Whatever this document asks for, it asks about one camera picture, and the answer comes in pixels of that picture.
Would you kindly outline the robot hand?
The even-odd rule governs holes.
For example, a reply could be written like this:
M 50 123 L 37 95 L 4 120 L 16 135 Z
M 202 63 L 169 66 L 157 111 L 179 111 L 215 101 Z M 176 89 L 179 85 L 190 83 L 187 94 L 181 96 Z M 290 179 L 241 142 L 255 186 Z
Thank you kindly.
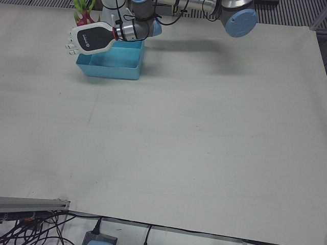
M 65 47 L 70 55 L 93 55 L 108 51 L 117 40 L 115 27 L 95 22 L 72 28 Z

